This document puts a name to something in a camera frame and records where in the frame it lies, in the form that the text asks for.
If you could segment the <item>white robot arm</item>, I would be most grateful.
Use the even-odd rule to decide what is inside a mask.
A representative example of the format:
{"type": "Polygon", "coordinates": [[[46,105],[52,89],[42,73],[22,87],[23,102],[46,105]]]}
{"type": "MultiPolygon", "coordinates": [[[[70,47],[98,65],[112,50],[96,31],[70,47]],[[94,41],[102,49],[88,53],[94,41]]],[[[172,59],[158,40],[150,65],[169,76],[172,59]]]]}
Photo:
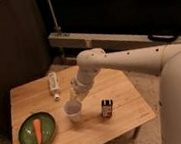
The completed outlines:
{"type": "Polygon", "coordinates": [[[71,80],[75,97],[92,88],[101,69],[158,74],[160,121],[163,144],[181,144],[181,44],[167,44],[107,53],[100,48],[84,50],[76,58],[78,71],[71,80]]]}

